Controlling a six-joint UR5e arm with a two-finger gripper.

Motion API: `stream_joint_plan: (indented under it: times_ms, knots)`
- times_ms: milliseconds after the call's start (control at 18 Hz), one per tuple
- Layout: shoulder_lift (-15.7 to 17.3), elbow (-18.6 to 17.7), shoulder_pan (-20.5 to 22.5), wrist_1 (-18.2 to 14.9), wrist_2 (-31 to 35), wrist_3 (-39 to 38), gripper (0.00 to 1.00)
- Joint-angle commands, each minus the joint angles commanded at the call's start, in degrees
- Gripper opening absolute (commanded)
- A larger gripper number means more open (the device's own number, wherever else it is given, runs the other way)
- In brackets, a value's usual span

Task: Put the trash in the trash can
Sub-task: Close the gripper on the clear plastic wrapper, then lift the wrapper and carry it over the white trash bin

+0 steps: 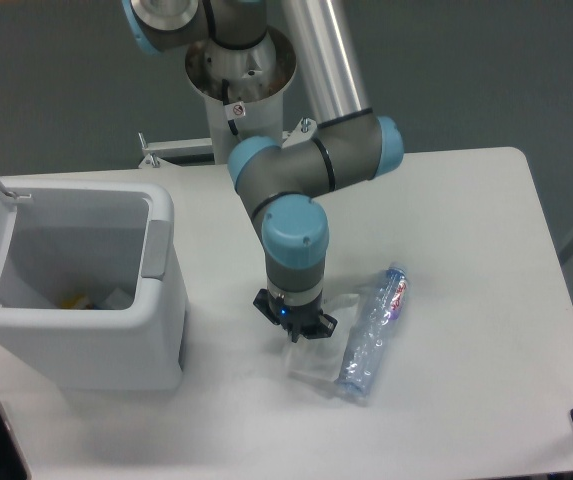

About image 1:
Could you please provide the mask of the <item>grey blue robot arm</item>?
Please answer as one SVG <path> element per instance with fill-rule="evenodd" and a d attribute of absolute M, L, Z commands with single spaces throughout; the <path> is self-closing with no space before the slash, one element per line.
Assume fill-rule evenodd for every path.
<path fill-rule="evenodd" d="M 329 227 L 318 197 L 396 169 L 395 122 L 375 115 L 340 1 L 286 1 L 288 31 L 263 1 L 126 1 L 139 47 L 185 47 L 210 106 L 215 159 L 261 242 L 267 285 L 255 307 L 292 340 L 330 337 L 322 309 Z"/>

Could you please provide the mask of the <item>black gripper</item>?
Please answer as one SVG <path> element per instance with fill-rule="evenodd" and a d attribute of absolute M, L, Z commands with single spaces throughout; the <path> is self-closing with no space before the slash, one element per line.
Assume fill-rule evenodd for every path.
<path fill-rule="evenodd" d="M 337 320 L 321 313 L 321 298 L 318 294 L 310 302 L 288 305 L 283 297 L 276 297 L 268 289 L 260 289 L 253 305 L 272 324 L 290 332 L 293 343 L 303 337 L 307 340 L 330 338 L 337 326 Z"/>

